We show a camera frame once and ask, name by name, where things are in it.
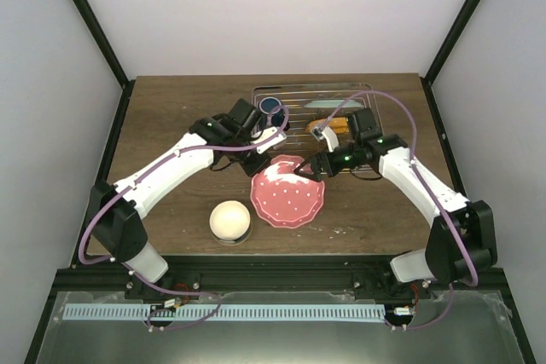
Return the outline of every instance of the wooden table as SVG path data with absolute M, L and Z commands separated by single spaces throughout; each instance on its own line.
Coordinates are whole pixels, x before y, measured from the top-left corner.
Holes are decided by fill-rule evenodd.
M 227 112 L 253 88 L 268 84 L 367 82 L 392 93 L 413 113 L 417 155 L 450 184 L 439 139 L 417 74 L 252 75 L 139 77 L 131 97 L 109 182 L 126 177 L 176 143 L 198 118 Z M 385 132 L 411 138 L 408 119 L 391 101 L 378 98 Z M 349 175 L 326 180 L 324 207 L 315 220 L 297 228 L 272 228 L 256 216 L 250 179 L 233 165 L 204 170 L 175 188 L 153 208 L 144 225 L 162 254 L 379 254 L 422 248 L 429 228 L 417 209 L 389 181 L 360 181 Z M 219 244 L 208 227 L 212 209 L 239 200 L 251 212 L 253 232 L 238 246 Z M 92 240 L 89 253 L 102 253 Z

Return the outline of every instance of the metal wire rack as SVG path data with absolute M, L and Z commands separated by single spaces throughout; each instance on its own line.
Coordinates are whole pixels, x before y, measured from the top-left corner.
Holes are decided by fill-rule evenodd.
M 319 150 L 325 148 L 323 142 L 319 142 L 306 131 L 307 125 L 317 119 L 325 119 L 330 115 L 345 98 L 357 91 L 366 90 L 368 86 L 363 83 L 342 84 L 291 84 L 257 87 L 252 91 L 253 105 L 259 107 L 259 103 L 267 97 L 275 97 L 290 110 L 290 130 L 287 131 L 287 142 L 276 150 L 276 153 L 299 155 L 303 158 L 310 157 Z M 328 107 L 314 108 L 315 105 L 325 105 L 325 101 L 331 100 Z M 375 95 L 364 95 L 353 100 L 351 105 L 346 105 L 336 114 L 337 117 L 345 117 L 349 112 L 363 107 L 371 108 L 377 124 L 383 129 L 381 117 Z M 339 134 L 340 144 L 349 142 L 351 134 Z M 373 172 L 369 166 L 364 166 L 353 172 Z

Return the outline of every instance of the small bowl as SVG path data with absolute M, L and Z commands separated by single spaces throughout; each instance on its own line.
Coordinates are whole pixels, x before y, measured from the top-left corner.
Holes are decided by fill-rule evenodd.
M 274 228 L 299 228 L 324 204 L 324 182 L 293 173 L 303 161 L 296 155 L 279 155 L 252 179 L 250 199 L 256 213 Z

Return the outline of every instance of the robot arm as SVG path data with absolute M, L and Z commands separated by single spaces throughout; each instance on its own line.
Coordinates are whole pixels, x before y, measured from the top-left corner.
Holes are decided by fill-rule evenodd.
M 453 222 L 457 234 L 474 267 L 487 269 L 497 262 L 497 246 L 491 208 L 483 201 L 471 202 L 441 182 L 419 160 L 410 163 L 410 149 L 399 136 L 383 136 L 369 108 L 347 117 L 354 142 L 318 153 L 296 168 L 295 173 L 320 181 L 322 173 L 336 176 L 343 169 L 370 165 L 377 173 L 396 185 L 427 220 L 431 233 L 426 249 L 404 253 L 391 260 L 395 277 L 401 282 L 419 279 L 448 284 L 468 275 L 468 266 L 451 233 L 440 216 L 430 194 L 417 178 L 412 165 L 439 200 Z M 314 129 L 317 139 L 328 139 L 328 133 Z
M 267 167 L 270 157 L 266 151 L 282 144 L 286 135 L 269 127 L 253 136 L 261 120 L 254 106 L 239 100 L 228 114 L 197 121 L 174 147 L 132 176 L 113 186 L 98 182 L 91 189 L 88 223 L 113 196 L 123 196 L 100 219 L 93 235 L 115 260 L 150 282 L 159 280 L 168 265 L 148 242 L 143 218 L 172 189 L 223 156 L 237 160 L 249 176 Z

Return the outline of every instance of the purple cable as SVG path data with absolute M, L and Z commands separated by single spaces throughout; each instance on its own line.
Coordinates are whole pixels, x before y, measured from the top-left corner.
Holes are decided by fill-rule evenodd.
M 435 319 L 432 319 L 432 320 L 430 320 L 430 321 L 428 321 L 426 323 L 420 324 L 419 326 L 407 326 L 406 331 L 421 330 L 423 328 L 430 327 L 430 326 L 438 323 L 440 320 L 442 320 L 444 317 L 447 316 L 447 314 L 451 310 L 451 306 L 453 305 L 453 300 L 455 299 L 455 294 L 453 292 L 453 285 L 450 283 L 449 287 L 450 287 L 450 296 L 449 296 L 449 299 L 447 301 L 447 306 L 445 306 L 445 309 L 442 312 L 442 314 L 439 315 L 438 317 L 436 317 Z M 390 328 L 396 328 L 396 326 L 394 326 L 393 324 L 391 324 L 387 320 L 385 320 L 385 324 L 387 324 Z
M 453 235 L 453 239 L 457 243 L 457 246 L 459 247 L 459 251 L 461 251 L 462 258 L 464 259 L 465 263 L 467 264 L 468 271 L 470 272 L 470 276 L 472 277 L 472 281 L 470 283 L 467 283 L 466 281 L 462 280 L 463 283 L 468 284 L 469 286 L 477 286 L 478 285 L 478 272 L 476 271 L 476 268 L 474 264 L 472 263 L 472 259 L 470 258 L 470 255 L 468 254 L 467 248 L 462 243 L 461 236 L 457 233 L 457 229 L 455 225 L 453 224 L 453 221 L 451 220 L 450 216 L 447 214 L 447 211 L 442 206 L 438 198 L 436 198 L 436 195 L 432 191 L 432 189 L 428 186 L 427 182 L 425 181 L 425 178 L 421 175 L 419 170 L 417 169 L 417 165 L 412 163 L 412 161 L 415 161 L 415 147 L 417 145 L 417 125 L 415 124 L 415 120 L 413 116 L 411 115 L 410 110 L 396 97 L 393 97 L 390 94 L 387 94 L 383 91 L 376 91 L 376 90 L 364 90 L 364 91 L 358 91 L 357 93 L 351 95 L 350 97 L 347 97 L 339 104 L 333 113 L 331 113 L 328 118 L 326 118 L 326 121 L 324 121 L 321 124 L 321 130 L 324 130 L 329 122 L 332 120 L 332 118 L 335 116 L 335 114 L 350 100 L 359 97 L 360 95 L 368 95 L 368 94 L 375 94 L 375 95 L 382 95 L 394 102 L 396 102 L 400 108 L 405 112 L 406 116 L 409 118 L 409 121 L 411 122 L 411 131 L 412 131 L 412 137 L 411 137 L 411 144 L 409 145 L 409 163 L 411 164 L 411 169 L 414 171 L 415 176 L 417 176 L 417 179 L 421 183 L 421 185 L 425 188 L 430 198 L 433 200 L 436 207 L 439 209 L 440 215 L 445 220 L 445 223 L 447 224 L 448 228 L 450 229 L 451 234 Z

